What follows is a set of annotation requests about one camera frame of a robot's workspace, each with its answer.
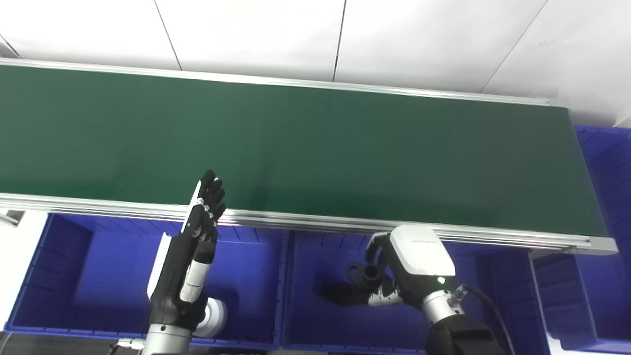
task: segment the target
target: black plastic part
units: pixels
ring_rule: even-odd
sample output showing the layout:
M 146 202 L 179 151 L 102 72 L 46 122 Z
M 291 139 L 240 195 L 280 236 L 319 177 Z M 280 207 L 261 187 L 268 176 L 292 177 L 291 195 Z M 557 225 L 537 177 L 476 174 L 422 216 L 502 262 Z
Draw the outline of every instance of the black plastic part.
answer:
M 318 290 L 318 295 L 340 306 L 367 304 L 370 293 L 348 282 L 328 284 Z
M 491 330 L 467 315 L 454 315 L 432 325 L 427 355 L 506 355 Z
M 368 293 L 376 291 L 384 278 L 383 271 L 374 264 L 352 263 L 346 267 L 351 282 Z

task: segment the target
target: black cable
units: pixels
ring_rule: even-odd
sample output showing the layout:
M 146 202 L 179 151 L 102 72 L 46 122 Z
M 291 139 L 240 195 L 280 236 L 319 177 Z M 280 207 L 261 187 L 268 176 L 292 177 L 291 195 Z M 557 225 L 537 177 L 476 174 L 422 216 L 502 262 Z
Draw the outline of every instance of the black cable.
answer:
M 114 355 L 116 350 L 118 350 L 118 344 L 111 344 L 110 349 L 107 351 L 106 355 Z
M 506 324 L 504 324 L 504 320 L 502 319 L 502 315 L 500 315 L 500 312 L 497 310 L 497 307 L 495 307 L 495 305 L 493 304 L 493 300 L 491 300 L 487 296 L 487 294 L 482 292 L 481 289 L 479 289 L 479 288 L 477 288 L 475 286 L 463 285 L 463 287 L 464 287 L 465 290 L 471 292 L 477 298 L 479 298 L 480 301 L 485 303 L 489 308 L 491 308 L 491 310 L 493 310 L 493 313 L 495 314 L 495 317 L 497 318 L 497 320 L 500 322 L 500 325 L 502 326 L 502 331 L 504 332 L 504 337 L 506 338 L 506 343 L 508 343 L 508 345 L 509 345 L 510 355 L 517 355 L 515 353 L 515 348 L 512 345 L 512 339 L 510 338 L 509 330 L 508 330 L 508 328 L 506 328 Z

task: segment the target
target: blue plastic crate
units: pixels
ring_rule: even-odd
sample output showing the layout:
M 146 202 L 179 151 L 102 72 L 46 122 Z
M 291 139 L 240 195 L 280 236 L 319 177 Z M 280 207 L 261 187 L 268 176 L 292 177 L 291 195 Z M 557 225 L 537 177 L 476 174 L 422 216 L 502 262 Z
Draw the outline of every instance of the blue plastic crate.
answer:
M 631 130 L 575 130 L 620 253 L 535 260 L 546 325 L 564 349 L 631 354 Z
M 144 337 L 147 283 L 162 232 L 181 224 L 51 214 L 9 322 L 8 332 L 101 339 Z M 219 227 L 204 291 L 226 303 L 217 339 L 193 345 L 276 349 L 280 337 L 288 232 Z
M 294 232 L 288 261 L 281 347 L 304 351 L 363 354 L 423 354 L 429 327 L 411 306 L 342 307 L 323 300 L 323 284 L 346 281 L 345 266 L 363 262 L 367 236 Z M 479 286 L 503 314 L 520 355 L 549 354 L 528 251 L 447 243 L 460 283 Z M 465 311 L 489 324 L 504 341 L 497 322 L 474 297 Z

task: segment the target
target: cable connector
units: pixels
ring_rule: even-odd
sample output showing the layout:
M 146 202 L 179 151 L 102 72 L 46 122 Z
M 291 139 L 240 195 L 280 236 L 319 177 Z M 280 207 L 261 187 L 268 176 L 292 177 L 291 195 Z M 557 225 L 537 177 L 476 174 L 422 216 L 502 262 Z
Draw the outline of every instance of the cable connector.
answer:
M 460 304 L 460 302 L 462 302 L 463 298 L 467 295 L 467 292 L 469 291 L 466 290 L 464 285 L 458 286 L 454 293 L 451 294 L 451 297 L 447 300 L 447 304 L 451 307 L 456 307 Z

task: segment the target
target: robotic hand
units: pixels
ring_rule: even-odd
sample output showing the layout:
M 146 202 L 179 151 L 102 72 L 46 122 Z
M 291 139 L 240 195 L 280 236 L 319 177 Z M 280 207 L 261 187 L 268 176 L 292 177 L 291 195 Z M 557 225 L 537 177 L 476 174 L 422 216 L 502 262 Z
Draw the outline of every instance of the robotic hand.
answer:
M 505 354 L 491 330 L 461 308 L 460 300 L 468 291 L 490 300 L 474 287 L 456 287 L 454 263 L 433 230 L 399 226 L 375 233 L 366 249 L 366 262 L 348 265 L 350 283 L 324 286 L 320 296 L 341 306 L 405 303 L 423 311 L 431 324 L 425 346 L 428 355 Z M 387 266 L 394 278 L 386 275 Z M 514 354 L 507 332 L 506 336 Z
M 151 295 L 143 355 L 187 352 L 193 331 L 204 320 L 208 298 L 202 288 L 215 257 L 217 221 L 226 209 L 221 184 L 212 170 L 199 180 L 182 230 L 170 242 Z

